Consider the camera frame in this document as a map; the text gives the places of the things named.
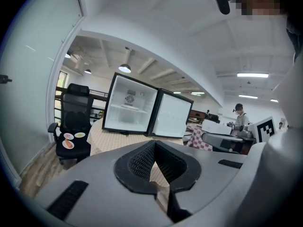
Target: black railing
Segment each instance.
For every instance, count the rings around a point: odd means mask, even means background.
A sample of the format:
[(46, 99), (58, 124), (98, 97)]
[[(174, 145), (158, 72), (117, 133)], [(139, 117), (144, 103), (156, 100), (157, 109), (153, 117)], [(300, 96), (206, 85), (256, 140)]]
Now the black railing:
[[(56, 91), (59, 91), (59, 92), (66, 92), (66, 88), (62, 88), (62, 87), (56, 87)], [(96, 91), (96, 90), (89, 90), (89, 95), (92, 96), (94, 98), (94, 100), (100, 100), (100, 101), (103, 101), (103, 102), (106, 102), (107, 101), (107, 96), (108, 96), (108, 93), (104, 93), (104, 92), (100, 92), (100, 91)], [(55, 96), (55, 101), (61, 101), (61, 95), (56, 95)], [(99, 111), (104, 111), (104, 108), (97, 108), (97, 107), (92, 107), (91, 108), (92, 111), (93, 110), (99, 110)], [(55, 107), (54, 110), (58, 110), (58, 111), (61, 111), (61, 108), (57, 108)], [(90, 114), (90, 118), (91, 119), (94, 119), (94, 120), (99, 120), (99, 119), (102, 119), (103, 118), (103, 115), (101, 115), (100, 117), (95, 117), (95, 116), (92, 116), (93, 115), (96, 115), (96, 113), (92, 113)]]

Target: mini fridge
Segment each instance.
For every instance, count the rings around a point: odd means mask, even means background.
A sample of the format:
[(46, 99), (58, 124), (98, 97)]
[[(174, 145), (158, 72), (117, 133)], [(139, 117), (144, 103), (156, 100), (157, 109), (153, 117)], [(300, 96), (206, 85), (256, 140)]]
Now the mini fridge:
[(130, 134), (182, 138), (193, 101), (115, 73), (102, 129)]

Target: railing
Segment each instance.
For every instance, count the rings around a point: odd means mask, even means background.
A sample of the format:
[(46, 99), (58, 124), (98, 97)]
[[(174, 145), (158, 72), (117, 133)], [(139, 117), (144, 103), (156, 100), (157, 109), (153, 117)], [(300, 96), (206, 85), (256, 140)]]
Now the railing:
[[(60, 122), (60, 120), (61, 120), (61, 113), (59, 113), (59, 114), (56, 113), (56, 110), (61, 112), (61, 93), (62, 92), (66, 92), (66, 88), (56, 87), (55, 107), (54, 107), (55, 122)], [(94, 100), (99, 100), (99, 101), (106, 102), (108, 93), (104, 93), (104, 92), (100, 92), (100, 91), (90, 89), (89, 90), (89, 95), (92, 96), (94, 98)], [(99, 115), (99, 114), (96, 113), (95, 110), (97, 110), (99, 112), (102, 112), (102, 111), (104, 111), (104, 108), (97, 108), (97, 107), (92, 107), (91, 108), (90, 119), (93, 120), (93, 121), (91, 121), (91, 123), (95, 122), (96, 120), (99, 120), (99, 119), (103, 118), (103, 115), (100, 115), (100, 117), (96, 117), (96, 115)]]

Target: table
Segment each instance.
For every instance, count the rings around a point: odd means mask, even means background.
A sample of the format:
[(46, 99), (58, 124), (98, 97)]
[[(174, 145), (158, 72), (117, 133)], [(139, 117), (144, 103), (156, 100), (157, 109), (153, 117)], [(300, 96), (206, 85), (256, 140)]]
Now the table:
[(203, 131), (198, 124), (188, 123), (187, 128), (193, 131), (193, 134), (191, 135), (189, 141), (187, 142), (187, 146), (196, 149), (213, 151), (213, 147), (211, 145), (206, 144), (205, 142), (202, 141), (202, 135), (205, 133), (205, 131)]
[[(91, 145), (91, 156), (147, 140), (167, 140), (176, 144), (183, 145), (182, 139), (146, 137), (142, 134), (129, 134), (126, 136), (118, 132), (109, 132), (102, 129), (102, 123), (103, 119), (94, 122), (89, 131), (87, 142)], [(150, 182), (152, 181), (155, 181), (157, 184), (163, 187), (169, 186), (169, 183), (164, 178), (156, 163), (151, 170)]]

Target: orange object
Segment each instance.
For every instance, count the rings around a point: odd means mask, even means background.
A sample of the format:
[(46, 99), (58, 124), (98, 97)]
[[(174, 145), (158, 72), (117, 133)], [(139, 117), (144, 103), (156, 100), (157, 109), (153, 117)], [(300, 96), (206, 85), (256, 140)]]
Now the orange object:
[(65, 141), (66, 146), (71, 149), (72, 148), (71, 143), (67, 139), (65, 139), (64, 141)]

